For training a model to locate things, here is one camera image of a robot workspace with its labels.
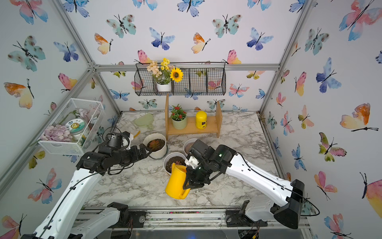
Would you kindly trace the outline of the yellow watering can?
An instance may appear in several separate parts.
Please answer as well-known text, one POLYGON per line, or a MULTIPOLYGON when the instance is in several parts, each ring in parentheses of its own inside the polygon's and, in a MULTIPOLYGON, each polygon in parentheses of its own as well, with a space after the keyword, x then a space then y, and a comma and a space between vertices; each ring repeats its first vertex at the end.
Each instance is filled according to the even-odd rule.
POLYGON ((183 165, 172 164, 172 173, 165 192, 168 196, 177 200, 184 200, 190 189, 184 189, 184 183, 186 182, 187 168, 183 165))

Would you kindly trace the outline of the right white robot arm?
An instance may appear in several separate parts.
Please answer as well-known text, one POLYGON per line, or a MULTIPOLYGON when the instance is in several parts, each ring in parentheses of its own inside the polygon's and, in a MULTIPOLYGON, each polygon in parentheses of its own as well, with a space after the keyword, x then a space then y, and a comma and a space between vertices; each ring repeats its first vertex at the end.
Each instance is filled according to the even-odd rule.
POLYGON ((253 222, 275 219, 287 228, 298 229, 303 204, 308 202, 303 182, 281 179, 250 163, 228 146, 221 144, 214 149, 199 139, 192 145, 185 164, 184 189, 209 185, 214 180, 211 177, 213 173, 216 177, 227 174, 251 185, 267 197, 261 202, 244 204, 244 215, 248 219, 253 222))

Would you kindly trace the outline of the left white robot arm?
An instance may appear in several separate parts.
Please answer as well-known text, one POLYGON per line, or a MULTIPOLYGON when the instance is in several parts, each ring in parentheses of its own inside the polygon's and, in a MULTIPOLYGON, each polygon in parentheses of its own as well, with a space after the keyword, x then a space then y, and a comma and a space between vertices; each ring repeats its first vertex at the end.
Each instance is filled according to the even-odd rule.
POLYGON ((46 219, 35 229, 33 234, 24 234, 23 239, 93 239, 107 228, 120 224, 133 225, 132 216, 128 206, 121 203, 112 203, 93 219, 73 228, 76 217, 83 207, 85 200, 112 167, 121 165, 116 173, 130 168, 135 162, 147 158, 152 150, 140 144, 131 149, 122 147, 116 150, 113 147, 100 147, 99 152, 85 153, 74 172, 71 182, 63 195, 56 203, 46 219))

